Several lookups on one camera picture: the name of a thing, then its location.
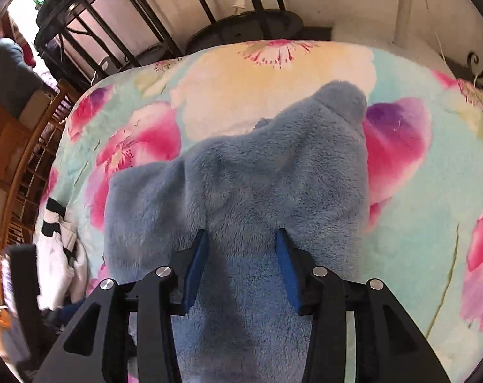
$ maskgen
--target fuzzy blue fabric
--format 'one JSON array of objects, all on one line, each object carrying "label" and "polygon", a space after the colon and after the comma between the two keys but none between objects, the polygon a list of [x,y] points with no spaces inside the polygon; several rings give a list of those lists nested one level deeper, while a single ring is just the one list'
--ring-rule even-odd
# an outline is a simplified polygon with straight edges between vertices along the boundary
[{"label": "fuzzy blue fabric", "polygon": [[120,283],[168,263],[199,228],[209,235],[195,306],[172,318],[184,382],[301,380],[311,318],[286,298],[275,232],[353,278],[368,208],[365,113],[364,94],[334,82],[250,134],[113,177],[105,259]]}]

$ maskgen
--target wooden chair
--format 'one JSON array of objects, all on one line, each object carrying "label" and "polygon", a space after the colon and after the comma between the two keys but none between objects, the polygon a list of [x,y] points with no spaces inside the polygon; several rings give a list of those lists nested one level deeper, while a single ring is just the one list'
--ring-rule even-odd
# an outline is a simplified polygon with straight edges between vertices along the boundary
[{"label": "wooden chair", "polygon": [[[58,143],[80,94],[66,81],[58,92],[33,94],[20,119],[0,106],[0,254],[8,244],[31,243],[39,201]],[[0,301],[2,298],[0,266]],[[9,326],[4,310],[0,325]]]}]

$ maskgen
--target bed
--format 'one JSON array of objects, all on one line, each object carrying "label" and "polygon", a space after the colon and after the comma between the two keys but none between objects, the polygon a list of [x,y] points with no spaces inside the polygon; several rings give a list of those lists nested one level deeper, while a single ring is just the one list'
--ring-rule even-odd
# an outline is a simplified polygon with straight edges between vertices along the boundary
[{"label": "bed", "polygon": [[483,357],[483,91],[469,82],[381,50],[315,41],[219,46],[132,69],[77,102],[41,214],[48,197],[67,208],[90,292],[109,275],[104,207],[116,172],[248,133],[333,80],[358,86],[368,104],[371,207],[357,280],[382,278],[450,379],[465,381]]}]

